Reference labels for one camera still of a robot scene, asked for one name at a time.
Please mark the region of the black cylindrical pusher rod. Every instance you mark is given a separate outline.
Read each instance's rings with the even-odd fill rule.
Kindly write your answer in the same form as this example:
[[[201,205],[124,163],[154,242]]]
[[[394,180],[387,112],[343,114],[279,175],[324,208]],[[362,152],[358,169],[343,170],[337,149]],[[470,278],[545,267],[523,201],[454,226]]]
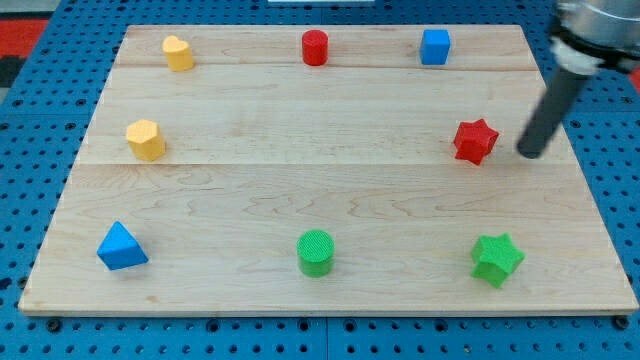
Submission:
[[[543,154],[589,79],[590,75],[557,69],[516,144],[521,156],[537,159]]]

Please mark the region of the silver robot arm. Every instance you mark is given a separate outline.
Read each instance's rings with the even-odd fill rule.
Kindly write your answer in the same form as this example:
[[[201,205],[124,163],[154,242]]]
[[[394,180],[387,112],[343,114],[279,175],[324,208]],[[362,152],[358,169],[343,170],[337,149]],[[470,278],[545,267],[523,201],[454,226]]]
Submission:
[[[639,67],[639,3],[635,0],[557,1],[549,39],[557,70],[516,145],[540,157],[591,77]]]

